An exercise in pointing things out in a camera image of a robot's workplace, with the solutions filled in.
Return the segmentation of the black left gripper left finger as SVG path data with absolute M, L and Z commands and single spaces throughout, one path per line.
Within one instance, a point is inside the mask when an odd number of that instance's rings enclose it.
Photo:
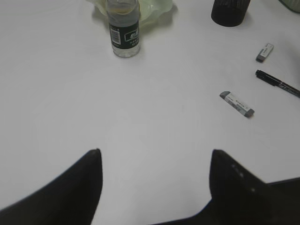
M 64 173 L 0 211 L 2 225 L 90 225 L 103 189 L 100 149 L 87 151 Z

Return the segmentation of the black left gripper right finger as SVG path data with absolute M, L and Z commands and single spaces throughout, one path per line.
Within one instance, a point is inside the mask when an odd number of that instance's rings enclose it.
M 298 225 L 300 179 L 266 183 L 224 150 L 213 150 L 211 200 L 195 215 L 168 225 Z

